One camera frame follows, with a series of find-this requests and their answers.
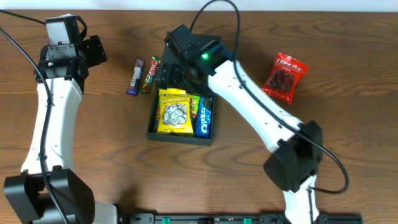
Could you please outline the Haribo gummy bag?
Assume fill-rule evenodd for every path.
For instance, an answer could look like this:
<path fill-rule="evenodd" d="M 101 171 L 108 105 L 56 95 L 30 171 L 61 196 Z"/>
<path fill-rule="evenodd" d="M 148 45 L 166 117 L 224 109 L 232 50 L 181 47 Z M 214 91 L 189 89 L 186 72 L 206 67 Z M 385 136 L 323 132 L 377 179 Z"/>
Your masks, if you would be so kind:
<path fill-rule="evenodd" d="M 197 112 L 198 112 L 198 104 L 199 104 L 199 96 L 194 96 L 191 95 L 192 99 L 190 101 L 190 113 L 191 113 L 191 120 L 192 120 L 192 126 L 194 127 L 194 121 L 197 117 Z M 160 101 L 158 102 L 158 107 L 157 107 L 157 114 L 156 114 L 156 120 L 155 120 L 155 125 L 154 125 L 154 132 L 157 134 L 157 128 L 159 124 L 159 105 Z"/>

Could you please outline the yellow Hacks candy bag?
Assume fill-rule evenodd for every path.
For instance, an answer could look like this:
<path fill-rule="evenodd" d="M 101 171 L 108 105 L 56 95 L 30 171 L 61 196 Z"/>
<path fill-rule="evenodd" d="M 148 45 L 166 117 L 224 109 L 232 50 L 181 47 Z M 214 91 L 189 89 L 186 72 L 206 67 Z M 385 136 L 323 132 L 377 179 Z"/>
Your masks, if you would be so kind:
<path fill-rule="evenodd" d="M 193 136 L 190 113 L 192 96 L 176 88 L 159 89 L 159 124 L 157 134 Z"/>

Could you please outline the blue Oreo cookie pack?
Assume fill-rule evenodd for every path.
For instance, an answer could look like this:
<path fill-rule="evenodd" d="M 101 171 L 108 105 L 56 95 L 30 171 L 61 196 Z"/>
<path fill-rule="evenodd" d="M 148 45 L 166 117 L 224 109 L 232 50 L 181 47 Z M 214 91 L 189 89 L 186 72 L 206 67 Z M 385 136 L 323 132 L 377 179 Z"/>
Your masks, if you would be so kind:
<path fill-rule="evenodd" d="M 197 118 L 195 121 L 194 136 L 196 138 L 209 138 L 212 121 L 212 99 L 201 97 L 198 104 Z"/>

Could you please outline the red Hacks candy bag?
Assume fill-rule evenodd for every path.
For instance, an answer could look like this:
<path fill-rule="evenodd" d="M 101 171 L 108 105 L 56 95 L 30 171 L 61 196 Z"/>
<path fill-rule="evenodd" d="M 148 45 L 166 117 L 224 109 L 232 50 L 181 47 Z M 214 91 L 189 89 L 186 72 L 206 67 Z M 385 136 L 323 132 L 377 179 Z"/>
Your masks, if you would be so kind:
<path fill-rule="evenodd" d="M 308 72 L 308 66 L 301 61 L 279 52 L 267 81 L 261 87 L 268 95 L 292 104 L 295 87 Z"/>

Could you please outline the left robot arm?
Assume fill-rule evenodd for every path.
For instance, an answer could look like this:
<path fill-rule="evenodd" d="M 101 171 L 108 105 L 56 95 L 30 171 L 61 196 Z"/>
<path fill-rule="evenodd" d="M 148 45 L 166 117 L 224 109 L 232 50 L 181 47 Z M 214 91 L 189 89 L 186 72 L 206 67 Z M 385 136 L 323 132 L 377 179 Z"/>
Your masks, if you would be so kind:
<path fill-rule="evenodd" d="M 34 135 L 19 175 L 4 194 L 22 223 L 117 223 L 118 209 L 97 202 L 73 164 L 75 119 L 88 68 L 107 60 L 100 38 L 56 37 L 35 65 L 39 97 Z"/>

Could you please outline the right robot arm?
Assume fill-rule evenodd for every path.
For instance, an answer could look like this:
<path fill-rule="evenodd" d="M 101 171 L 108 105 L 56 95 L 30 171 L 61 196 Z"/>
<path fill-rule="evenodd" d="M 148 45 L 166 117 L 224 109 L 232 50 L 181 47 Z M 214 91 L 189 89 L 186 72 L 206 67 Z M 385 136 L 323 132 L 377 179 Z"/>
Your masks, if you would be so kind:
<path fill-rule="evenodd" d="M 284 193 L 289 222 L 311 223 L 318 218 L 314 191 L 323 156 L 317 123 L 303 124 L 272 101 L 223 44 L 189 44 L 182 49 L 167 42 L 161 65 L 161 88 L 216 93 L 258 133 L 272 154 L 264 170 Z"/>

